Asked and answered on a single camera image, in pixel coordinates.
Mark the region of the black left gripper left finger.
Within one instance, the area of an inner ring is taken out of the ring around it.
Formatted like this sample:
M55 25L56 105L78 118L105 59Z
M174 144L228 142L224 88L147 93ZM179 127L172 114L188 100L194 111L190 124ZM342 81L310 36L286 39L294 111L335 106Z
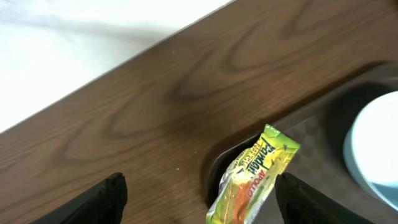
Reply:
M32 224L120 224L126 204L125 176L116 172Z

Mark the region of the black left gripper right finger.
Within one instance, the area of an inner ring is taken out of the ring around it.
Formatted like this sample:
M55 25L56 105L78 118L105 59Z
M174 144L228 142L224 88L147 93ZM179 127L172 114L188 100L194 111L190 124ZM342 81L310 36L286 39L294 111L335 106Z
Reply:
M288 172L277 176L275 196L284 223L372 224Z

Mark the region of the green yellow snack wrapper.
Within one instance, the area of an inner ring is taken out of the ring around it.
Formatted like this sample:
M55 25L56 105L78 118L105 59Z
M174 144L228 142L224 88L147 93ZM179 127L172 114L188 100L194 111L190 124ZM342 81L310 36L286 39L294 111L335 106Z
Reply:
M249 224L259 213L276 177L285 171L300 144L267 124L254 144L243 150L221 176L207 224Z

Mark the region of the light blue bowl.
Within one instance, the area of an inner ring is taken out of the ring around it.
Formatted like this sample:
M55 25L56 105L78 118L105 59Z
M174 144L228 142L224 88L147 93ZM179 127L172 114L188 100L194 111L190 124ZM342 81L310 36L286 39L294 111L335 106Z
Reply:
M369 195L397 210L397 92L370 101L345 136L349 173Z

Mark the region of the dark brown serving tray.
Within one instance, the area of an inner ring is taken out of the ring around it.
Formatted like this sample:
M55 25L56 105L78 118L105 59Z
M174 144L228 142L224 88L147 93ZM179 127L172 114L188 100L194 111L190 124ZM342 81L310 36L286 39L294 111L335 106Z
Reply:
M397 210L363 190L349 173L343 157L345 136L355 116L370 101L393 91L397 91L397 64L380 64L270 124L300 144L283 173L296 176L372 223L396 223ZM208 210L218 196L221 176L243 150L254 144L263 130L264 127L247 140L224 150L210 164L204 186ZM284 223L275 184L252 223Z

